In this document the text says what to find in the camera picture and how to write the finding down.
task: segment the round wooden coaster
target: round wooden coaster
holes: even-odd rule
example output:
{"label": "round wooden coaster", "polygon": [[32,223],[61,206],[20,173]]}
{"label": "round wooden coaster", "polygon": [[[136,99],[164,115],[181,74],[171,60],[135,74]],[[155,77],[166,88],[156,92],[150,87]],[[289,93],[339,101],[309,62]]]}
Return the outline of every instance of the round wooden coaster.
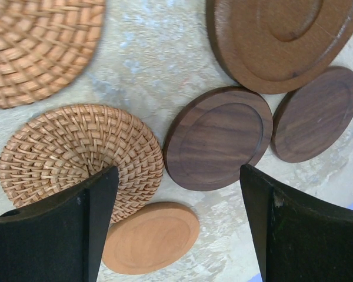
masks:
{"label": "round wooden coaster", "polygon": [[272,113],[259,94],[215,89],[174,120],[164,146],[165,166],[186,189],[220,189],[239,180],[241,165],[258,163],[271,136]]}
{"label": "round wooden coaster", "polygon": [[179,260],[198,235],[199,221],[189,208],[150,204],[110,228],[102,259],[117,273],[150,273]]}
{"label": "round wooden coaster", "polygon": [[0,0],[0,108],[51,96],[88,64],[105,0]]}
{"label": "round wooden coaster", "polygon": [[161,183],[161,147],[149,127],[104,105],[50,110],[17,131],[0,157],[0,182],[16,207],[37,202],[103,168],[119,169],[111,223],[136,213]]}
{"label": "round wooden coaster", "polygon": [[258,93],[315,79],[353,34],[353,0],[209,0],[207,27],[223,69]]}
{"label": "round wooden coaster", "polygon": [[327,150],[353,118],[353,71],[329,68],[286,95],[274,117],[272,147],[280,159],[298,163]]}

